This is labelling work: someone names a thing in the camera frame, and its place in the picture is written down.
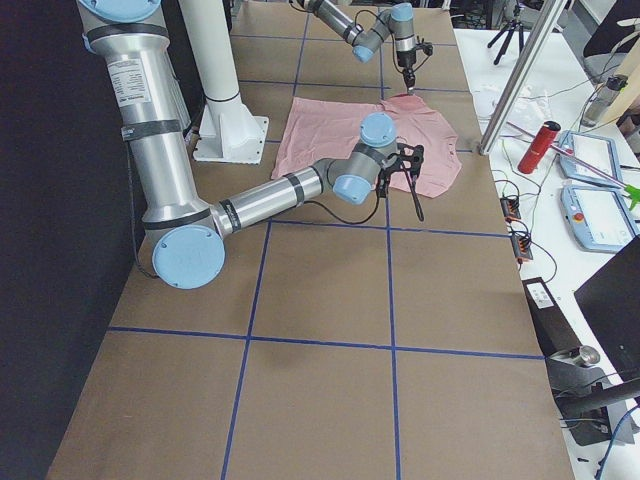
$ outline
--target black tripod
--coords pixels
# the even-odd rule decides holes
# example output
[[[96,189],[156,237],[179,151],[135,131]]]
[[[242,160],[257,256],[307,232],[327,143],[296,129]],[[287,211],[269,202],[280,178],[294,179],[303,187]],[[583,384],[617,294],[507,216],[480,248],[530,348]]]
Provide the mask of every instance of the black tripod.
[[[502,30],[500,30],[498,32],[498,34],[495,37],[493,37],[493,40],[491,40],[489,42],[489,44],[487,45],[487,48],[493,47],[493,44],[496,43],[498,41],[498,39],[505,32],[509,32],[509,33],[507,33],[507,38],[505,38],[504,42],[502,43],[502,47],[500,47],[500,51],[498,52],[498,56],[493,61],[494,65],[497,65],[498,63],[500,63],[500,58],[502,58],[502,56],[505,53],[507,53],[507,48],[509,48],[509,42],[511,41],[511,37],[513,37],[513,33],[516,30],[518,30],[518,44],[519,44],[519,47],[520,47],[520,52],[522,52],[522,49],[524,48],[524,26],[522,25],[522,22],[520,21],[520,12],[521,11],[522,11],[522,6],[520,5],[519,2],[516,2],[515,6],[513,7],[513,20],[511,20],[504,27],[502,27]]]

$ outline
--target screen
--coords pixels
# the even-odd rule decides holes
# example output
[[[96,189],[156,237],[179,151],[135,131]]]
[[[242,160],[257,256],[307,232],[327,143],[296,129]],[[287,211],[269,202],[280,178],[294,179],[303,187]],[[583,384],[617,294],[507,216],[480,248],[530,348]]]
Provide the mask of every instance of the screen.
[[[573,135],[573,151],[575,156],[580,160],[584,160],[598,170],[602,170],[604,173],[613,176],[613,170],[611,168],[612,159],[608,142],[584,135]],[[576,165],[576,172],[585,177],[600,178],[597,174],[582,165]]]
[[[616,197],[606,190],[575,190],[594,243],[626,245],[633,238]]]
[[[576,292],[584,318],[624,380],[640,374],[640,238],[635,237]]]

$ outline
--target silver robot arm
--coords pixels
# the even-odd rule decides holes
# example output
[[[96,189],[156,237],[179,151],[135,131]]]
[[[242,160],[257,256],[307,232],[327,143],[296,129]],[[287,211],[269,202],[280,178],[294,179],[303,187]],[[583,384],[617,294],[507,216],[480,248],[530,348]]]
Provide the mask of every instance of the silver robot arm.
[[[393,36],[396,62],[402,69],[407,93],[413,91],[416,83],[413,68],[417,61],[416,52],[422,50],[429,56],[433,53],[433,46],[430,43],[416,41],[413,29],[413,8],[410,3],[400,3],[376,14],[374,25],[365,32],[361,25],[329,0],[297,0],[297,2],[305,11],[313,13],[345,42],[353,46],[353,54],[361,62],[368,62],[384,41],[390,35]]]

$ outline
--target red bottle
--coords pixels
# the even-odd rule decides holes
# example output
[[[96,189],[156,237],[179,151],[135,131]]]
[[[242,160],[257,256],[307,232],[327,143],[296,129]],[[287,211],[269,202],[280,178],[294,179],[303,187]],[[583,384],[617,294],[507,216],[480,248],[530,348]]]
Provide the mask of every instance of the red bottle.
[[[536,138],[533,139],[527,153],[524,154],[522,160],[518,164],[518,170],[522,173],[531,173],[540,163],[544,154],[556,139],[556,135],[560,131],[560,125],[556,122],[548,121],[542,124]]]

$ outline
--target label sticker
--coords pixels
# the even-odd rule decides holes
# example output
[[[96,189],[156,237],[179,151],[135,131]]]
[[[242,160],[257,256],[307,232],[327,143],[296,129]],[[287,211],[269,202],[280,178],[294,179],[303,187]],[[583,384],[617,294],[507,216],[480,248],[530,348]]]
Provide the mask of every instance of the label sticker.
[[[553,307],[553,301],[541,283],[530,283],[527,285],[527,289],[538,308]]]
[[[147,77],[138,58],[120,60],[107,65],[119,107],[151,101]]]

